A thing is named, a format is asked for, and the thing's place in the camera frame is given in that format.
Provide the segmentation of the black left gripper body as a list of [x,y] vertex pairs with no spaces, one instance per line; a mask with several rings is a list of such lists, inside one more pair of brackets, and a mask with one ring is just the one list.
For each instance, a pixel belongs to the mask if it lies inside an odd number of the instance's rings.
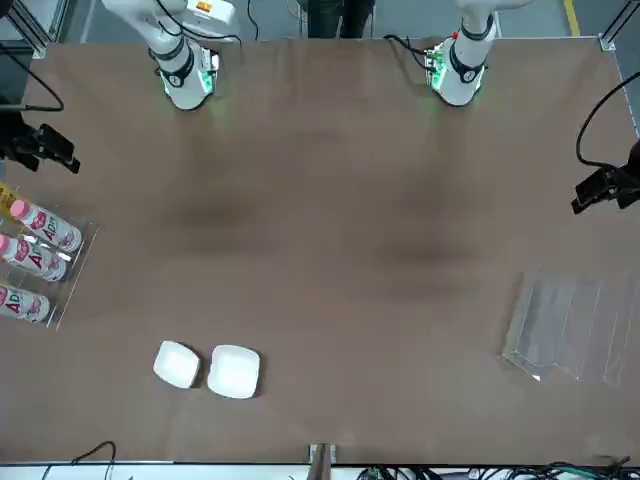
[[612,194],[639,193],[639,151],[640,141],[631,147],[626,163],[608,168],[608,190]]

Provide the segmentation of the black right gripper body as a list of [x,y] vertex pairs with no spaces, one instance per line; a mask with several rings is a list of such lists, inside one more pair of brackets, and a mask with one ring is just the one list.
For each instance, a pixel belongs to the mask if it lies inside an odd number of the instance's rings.
[[37,161],[33,155],[35,129],[28,125],[20,112],[1,113],[1,159]]

